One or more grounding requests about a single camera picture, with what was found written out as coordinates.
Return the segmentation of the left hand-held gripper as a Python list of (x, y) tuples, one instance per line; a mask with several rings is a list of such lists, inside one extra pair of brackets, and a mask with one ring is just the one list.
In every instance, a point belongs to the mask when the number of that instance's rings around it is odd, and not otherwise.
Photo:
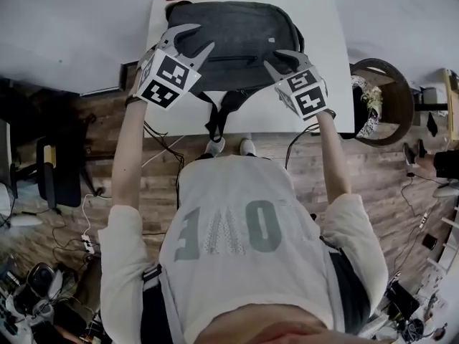
[(186, 57), (176, 48), (183, 38), (196, 34), (200, 24), (181, 24), (169, 28), (153, 46), (152, 55), (141, 64), (141, 76), (136, 86), (136, 98), (168, 110), (187, 94), (201, 75), (199, 68), (215, 47), (210, 42), (194, 57)]

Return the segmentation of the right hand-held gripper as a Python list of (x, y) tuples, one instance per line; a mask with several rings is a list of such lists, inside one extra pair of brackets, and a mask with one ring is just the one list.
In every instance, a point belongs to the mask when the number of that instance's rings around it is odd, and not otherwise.
[(283, 63), (265, 60), (263, 64), (280, 101), (303, 121), (326, 110), (326, 83), (308, 56), (286, 49), (275, 50), (274, 55)]

